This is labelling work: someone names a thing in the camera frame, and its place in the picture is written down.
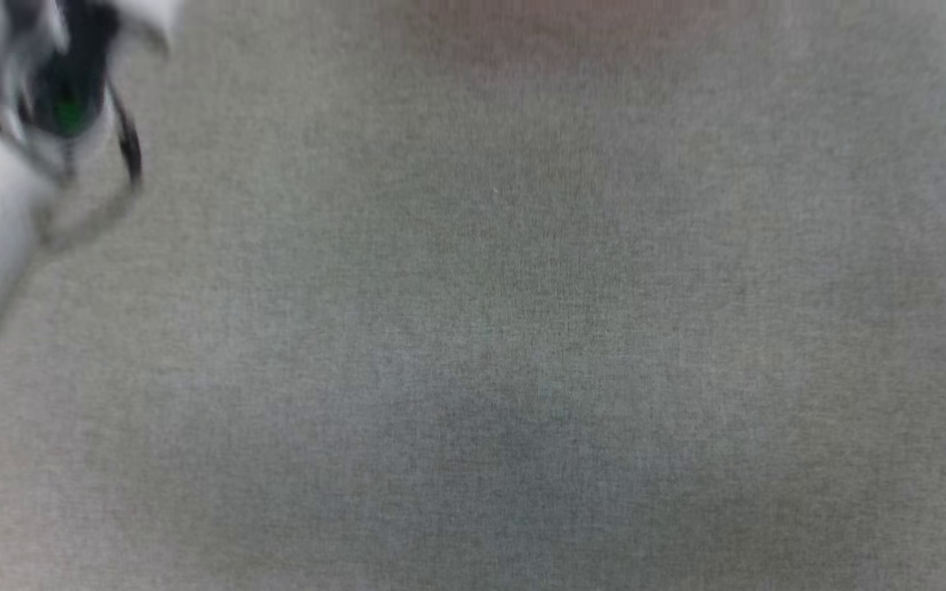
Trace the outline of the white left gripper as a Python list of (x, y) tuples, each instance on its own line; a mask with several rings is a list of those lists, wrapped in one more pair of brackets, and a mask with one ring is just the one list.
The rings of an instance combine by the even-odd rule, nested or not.
[(134, 124), (113, 82), (131, 42), (165, 55), (186, 0), (0, 0), (0, 137), (37, 171), (75, 175), (82, 145), (117, 132), (141, 172)]

